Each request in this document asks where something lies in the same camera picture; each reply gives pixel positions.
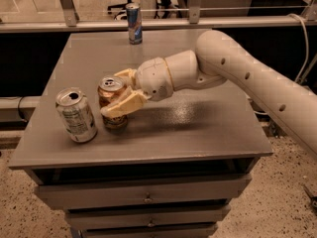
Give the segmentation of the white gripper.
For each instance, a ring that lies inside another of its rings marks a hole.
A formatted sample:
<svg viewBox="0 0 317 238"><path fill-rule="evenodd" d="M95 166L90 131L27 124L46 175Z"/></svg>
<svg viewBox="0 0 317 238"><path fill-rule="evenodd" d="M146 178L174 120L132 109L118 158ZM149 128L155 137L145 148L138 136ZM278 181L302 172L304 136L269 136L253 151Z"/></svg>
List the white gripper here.
<svg viewBox="0 0 317 238"><path fill-rule="evenodd" d="M121 117L141 109L150 101L161 101L173 95L173 85L163 58L143 62L137 70L127 68L114 74L120 86L128 86L119 97L100 109L107 118Z"/></svg>

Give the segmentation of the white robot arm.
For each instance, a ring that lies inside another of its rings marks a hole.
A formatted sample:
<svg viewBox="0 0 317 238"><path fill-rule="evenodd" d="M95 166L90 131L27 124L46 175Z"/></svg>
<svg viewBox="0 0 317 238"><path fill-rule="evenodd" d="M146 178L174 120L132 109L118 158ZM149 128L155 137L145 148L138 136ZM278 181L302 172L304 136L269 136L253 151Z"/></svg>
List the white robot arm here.
<svg viewBox="0 0 317 238"><path fill-rule="evenodd" d="M206 89L232 81L308 153L317 155L317 95L251 56L223 32L202 33L195 49L143 62L116 75L128 88L100 109L115 118L161 101L181 89Z"/></svg>

